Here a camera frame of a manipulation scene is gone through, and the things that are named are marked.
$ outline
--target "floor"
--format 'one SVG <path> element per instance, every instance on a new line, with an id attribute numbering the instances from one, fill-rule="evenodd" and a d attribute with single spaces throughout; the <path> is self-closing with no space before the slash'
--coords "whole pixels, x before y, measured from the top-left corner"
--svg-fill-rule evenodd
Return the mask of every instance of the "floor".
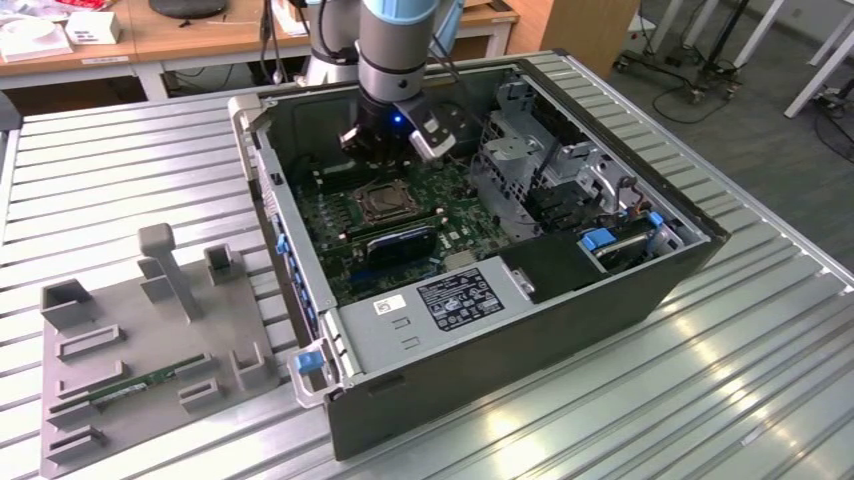
<path id="1" fill-rule="evenodd" d="M 701 1 L 685 2 L 669 39 L 673 45 Z M 669 0 L 644 0 L 644 14 L 654 22 L 661 19 L 668 3 Z M 731 9 L 723 3 L 704 32 L 699 47 L 705 54 L 712 50 Z M 724 58 L 736 59 L 757 23 L 755 18 L 743 18 Z M 784 110 L 816 74 L 807 62 L 817 48 L 791 32 L 773 29 L 744 67 L 740 78 L 745 87 L 727 107 L 697 125 L 665 119 L 652 107 L 653 99 L 680 85 L 678 79 L 634 65 L 626 73 L 616 72 L 610 83 L 784 220 L 854 270 L 854 164 L 820 142 L 813 106 L 793 120 L 784 116 Z M 668 51 L 666 44 L 661 52 Z M 854 70 L 844 65 L 829 84 L 843 86 L 852 75 Z M 660 107 L 673 117 L 693 119 L 721 102 L 719 97 L 711 97 L 693 106 L 678 95 L 669 95 Z M 854 118 L 844 119 L 843 124 L 854 132 Z M 848 140 L 827 120 L 820 128 L 832 144 L 843 151 L 851 150 Z"/>

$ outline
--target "barcode sticker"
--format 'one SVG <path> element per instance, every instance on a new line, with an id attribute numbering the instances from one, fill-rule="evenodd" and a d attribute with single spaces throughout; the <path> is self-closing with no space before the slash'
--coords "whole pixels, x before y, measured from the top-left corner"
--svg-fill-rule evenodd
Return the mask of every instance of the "barcode sticker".
<path id="1" fill-rule="evenodd" d="M 85 65 L 95 65 L 99 63 L 121 63 L 130 60 L 130 57 L 123 55 L 122 57 L 85 58 L 81 62 L 83 62 Z"/>

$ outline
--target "green circuit board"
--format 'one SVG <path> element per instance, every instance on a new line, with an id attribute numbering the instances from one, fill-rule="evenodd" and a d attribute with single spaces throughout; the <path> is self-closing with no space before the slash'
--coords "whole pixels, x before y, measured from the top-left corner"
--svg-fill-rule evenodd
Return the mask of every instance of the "green circuit board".
<path id="1" fill-rule="evenodd" d="M 389 185 L 406 192 L 414 205 L 398 218 L 377 221 L 366 215 L 360 192 L 392 188 Z M 468 251 L 482 260 L 510 244 L 461 164 L 418 163 L 394 178 L 373 179 L 356 189 L 334 193 L 325 193 L 309 182 L 297 187 L 297 201 L 340 305 L 445 273 L 445 259 L 457 253 Z M 365 250 L 372 240 L 425 226 L 434 227 L 440 237 L 426 258 L 380 271 L 366 269 Z"/>

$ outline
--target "white label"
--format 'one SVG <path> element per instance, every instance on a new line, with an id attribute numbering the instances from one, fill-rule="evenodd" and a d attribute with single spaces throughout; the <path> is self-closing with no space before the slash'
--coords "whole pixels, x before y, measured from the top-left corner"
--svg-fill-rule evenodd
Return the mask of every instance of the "white label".
<path id="1" fill-rule="evenodd" d="M 121 63 L 127 62 L 131 59 L 126 56 L 122 57 L 102 57 L 102 58 L 85 58 L 81 62 L 85 65 L 97 65 L 99 63 Z"/>
<path id="2" fill-rule="evenodd" d="M 382 300 L 374 302 L 374 310 L 377 310 L 378 315 L 385 315 L 386 313 L 394 312 L 404 307 L 406 307 L 406 300 L 404 300 L 404 295 L 396 295 L 394 297 L 384 298 Z"/>

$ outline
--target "motherboard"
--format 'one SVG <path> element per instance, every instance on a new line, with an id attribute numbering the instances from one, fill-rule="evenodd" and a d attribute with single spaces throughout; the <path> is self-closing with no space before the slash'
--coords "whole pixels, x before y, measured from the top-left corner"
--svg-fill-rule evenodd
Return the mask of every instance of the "motherboard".
<path id="1" fill-rule="evenodd" d="M 342 304 L 492 256 L 510 238 L 469 181 L 469 160 L 324 173 L 297 202 Z"/>

